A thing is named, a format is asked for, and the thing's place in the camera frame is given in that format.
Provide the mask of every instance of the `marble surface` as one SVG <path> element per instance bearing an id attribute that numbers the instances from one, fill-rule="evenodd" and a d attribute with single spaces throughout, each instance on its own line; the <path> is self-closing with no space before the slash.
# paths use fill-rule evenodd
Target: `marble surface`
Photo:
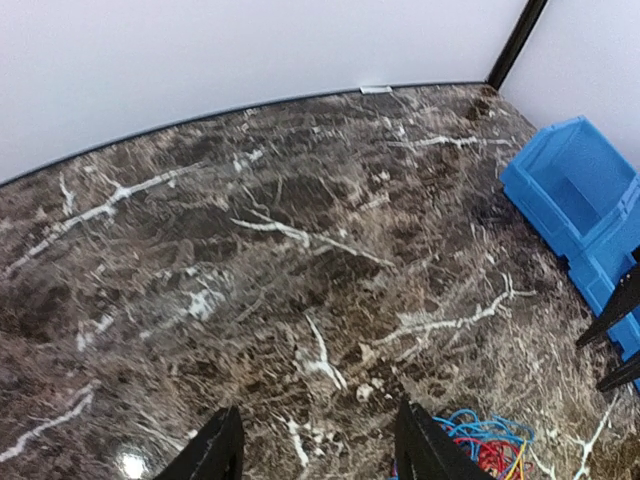
<path id="1" fill-rule="evenodd" d="M 407 395 L 534 427 L 531 478 L 637 480 L 638 399 L 501 193 L 533 131 L 483 86 L 337 95 L 4 186 L 0 478 L 151 478 L 231 404 L 246 478 L 384 478 Z"/>

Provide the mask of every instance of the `black claw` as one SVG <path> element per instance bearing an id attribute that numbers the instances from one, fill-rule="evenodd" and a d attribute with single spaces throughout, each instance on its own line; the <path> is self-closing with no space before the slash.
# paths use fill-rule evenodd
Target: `black claw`
<path id="1" fill-rule="evenodd" d="M 638 378 L 640 378 L 640 352 L 600 380 L 597 388 L 601 392 L 608 392 Z"/>
<path id="2" fill-rule="evenodd" d="M 598 335 L 609 330 L 640 304 L 640 263 L 625 273 L 600 316 L 576 341 L 578 347 L 584 347 Z"/>
<path id="3" fill-rule="evenodd" d="M 240 480 L 243 449 L 240 413 L 223 408 L 155 480 Z"/>
<path id="4" fill-rule="evenodd" d="M 403 400 L 396 419 L 400 480 L 492 480 L 420 405 Z"/>

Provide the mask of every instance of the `wall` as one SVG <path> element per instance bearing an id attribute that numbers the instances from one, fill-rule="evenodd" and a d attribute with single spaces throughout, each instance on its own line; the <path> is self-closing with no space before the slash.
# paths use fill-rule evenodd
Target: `wall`
<path id="1" fill-rule="evenodd" d="M 362 85 L 482 81 L 525 0 L 5 0 L 0 182 L 154 127 Z"/>
<path id="2" fill-rule="evenodd" d="M 636 0 L 550 1 L 502 87 L 536 126 L 586 115 L 640 167 Z"/>

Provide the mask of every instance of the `black pole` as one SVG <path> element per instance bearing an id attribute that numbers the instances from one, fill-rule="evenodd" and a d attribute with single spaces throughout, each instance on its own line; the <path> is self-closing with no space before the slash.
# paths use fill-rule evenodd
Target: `black pole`
<path id="1" fill-rule="evenodd" d="M 518 23 L 516 23 L 515 28 L 511 32 L 511 36 L 509 36 L 509 40 L 502 49 L 496 64 L 493 66 L 487 78 L 487 83 L 496 90 L 500 89 L 505 78 L 507 78 L 511 67 L 513 67 L 529 35 L 531 35 L 533 27 L 536 26 L 547 2 L 548 0 L 529 0 L 524 7 Z"/>

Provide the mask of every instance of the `blue container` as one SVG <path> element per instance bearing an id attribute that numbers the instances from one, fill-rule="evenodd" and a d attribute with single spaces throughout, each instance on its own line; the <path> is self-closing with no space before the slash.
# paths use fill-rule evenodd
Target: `blue container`
<path id="1" fill-rule="evenodd" d="M 500 177 L 596 315 L 640 245 L 640 178 L 584 117 L 540 130 Z M 640 308 L 609 330 L 626 361 L 640 350 Z M 640 391 L 640 380 L 636 381 Z"/>

